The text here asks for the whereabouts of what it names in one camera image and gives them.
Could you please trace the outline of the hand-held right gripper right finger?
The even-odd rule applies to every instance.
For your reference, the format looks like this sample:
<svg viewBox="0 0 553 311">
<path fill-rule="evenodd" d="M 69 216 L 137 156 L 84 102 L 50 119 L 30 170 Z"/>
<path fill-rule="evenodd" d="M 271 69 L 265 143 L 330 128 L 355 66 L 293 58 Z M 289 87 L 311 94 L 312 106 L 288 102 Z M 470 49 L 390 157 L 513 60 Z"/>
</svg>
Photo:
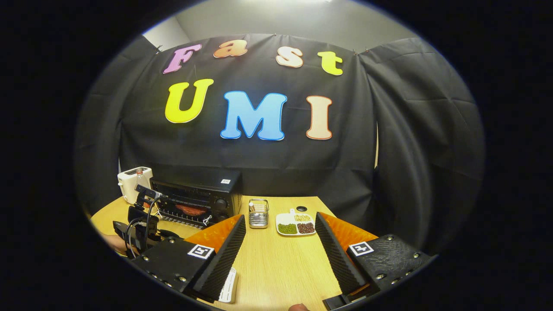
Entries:
<svg viewBox="0 0 553 311">
<path fill-rule="evenodd" d="M 318 212 L 315 230 L 338 281 L 340 295 L 327 303 L 372 299 L 397 288 L 432 262 L 432 256 L 396 234 L 376 236 Z"/>
</svg>

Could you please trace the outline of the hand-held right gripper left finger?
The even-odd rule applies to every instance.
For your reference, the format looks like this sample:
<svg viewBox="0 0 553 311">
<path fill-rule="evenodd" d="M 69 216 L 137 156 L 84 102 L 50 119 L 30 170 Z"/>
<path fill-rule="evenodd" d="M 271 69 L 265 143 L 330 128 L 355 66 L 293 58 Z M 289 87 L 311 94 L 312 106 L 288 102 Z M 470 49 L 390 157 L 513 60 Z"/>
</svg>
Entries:
<svg viewBox="0 0 553 311">
<path fill-rule="evenodd" d="M 217 301 L 246 234 L 244 215 L 203 229 L 189 238 L 165 238 L 132 263 L 174 291 Z"/>
</svg>

